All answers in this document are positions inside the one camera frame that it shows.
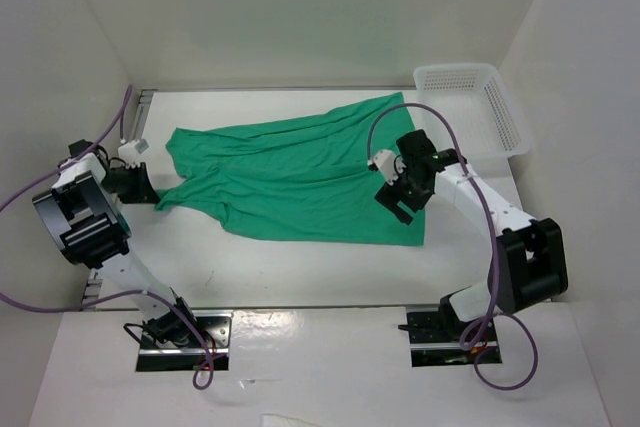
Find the green tank top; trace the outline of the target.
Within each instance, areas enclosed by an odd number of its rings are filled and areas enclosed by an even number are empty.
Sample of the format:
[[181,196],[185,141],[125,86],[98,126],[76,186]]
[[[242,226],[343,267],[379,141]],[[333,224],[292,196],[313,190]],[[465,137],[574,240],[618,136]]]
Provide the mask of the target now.
[[413,131],[397,92],[325,114],[208,131],[177,128],[166,144],[181,183],[156,208],[194,209],[258,240],[420,246],[425,215],[404,225],[375,195],[368,149]]

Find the aluminium table edge rail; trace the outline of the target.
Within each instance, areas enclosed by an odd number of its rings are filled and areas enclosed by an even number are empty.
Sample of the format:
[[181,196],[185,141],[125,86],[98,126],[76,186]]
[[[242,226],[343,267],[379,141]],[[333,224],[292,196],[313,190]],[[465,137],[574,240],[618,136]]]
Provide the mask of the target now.
[[[133,140],[134,138],[142,136],[149,107],[156,92],[156,89],[143,89],[139,92],[133,114],[126,114],[128,120],[125,122],[124,132],[127,140]],[[98,300],[102,292],[102,286],[103,279],[96,271],[92,270],[89,273],[84,287],[82,301],[89,302]]]

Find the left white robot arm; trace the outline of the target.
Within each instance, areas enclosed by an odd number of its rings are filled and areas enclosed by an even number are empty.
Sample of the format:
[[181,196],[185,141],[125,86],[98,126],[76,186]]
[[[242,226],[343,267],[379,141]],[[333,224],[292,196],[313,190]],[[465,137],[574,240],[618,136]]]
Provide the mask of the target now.
[[130,247],[131,229],[119,208],[160,201],[146,164],[122,161],[112,167],[106,151],[101,146],[89,151],[90,145],[84,139],[69,145],[70,158],[60,164],[58,180],[33,197],[36,211],[67,261],[99,271],[123,291],[138,292],[133,302],[153,341],[194,346],[199,322]]

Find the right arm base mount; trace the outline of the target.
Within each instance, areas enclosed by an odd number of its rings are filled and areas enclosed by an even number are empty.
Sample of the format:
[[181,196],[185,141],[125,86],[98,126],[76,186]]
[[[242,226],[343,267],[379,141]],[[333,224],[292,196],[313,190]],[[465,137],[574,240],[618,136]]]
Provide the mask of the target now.
[[502,362],[495,327],[489,324],[482,339],[469,351],[460,348],[459,339],[445,329],[435,305],[410,306],[397,329],[408,336],[413,368],[473,365]]

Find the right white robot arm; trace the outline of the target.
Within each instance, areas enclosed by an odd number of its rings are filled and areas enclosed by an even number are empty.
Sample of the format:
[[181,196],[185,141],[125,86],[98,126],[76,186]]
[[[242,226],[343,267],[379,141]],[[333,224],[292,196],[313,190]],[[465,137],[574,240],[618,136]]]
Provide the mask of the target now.
[[443,297],[438,328],[451,340],[468,333],[486,313],[514,314],[568,289],[562,231],[550,218],[538,220],[484,182],[455,149],[439,151],[422,130],[382,149],[368,167],[380,173],[376,201],[401,223],[434,197],[448,202],[490,243],[486,280]]

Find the white plastic mesh basket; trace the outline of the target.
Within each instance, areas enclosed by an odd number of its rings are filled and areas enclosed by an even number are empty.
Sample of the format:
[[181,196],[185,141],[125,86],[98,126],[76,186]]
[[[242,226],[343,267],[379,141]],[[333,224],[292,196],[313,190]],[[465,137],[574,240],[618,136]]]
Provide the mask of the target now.
[[442,114],[471,161],[508,159],[532,145],[520,106],[498,70],[486,63],[449,63],[414,70],[416,100]]

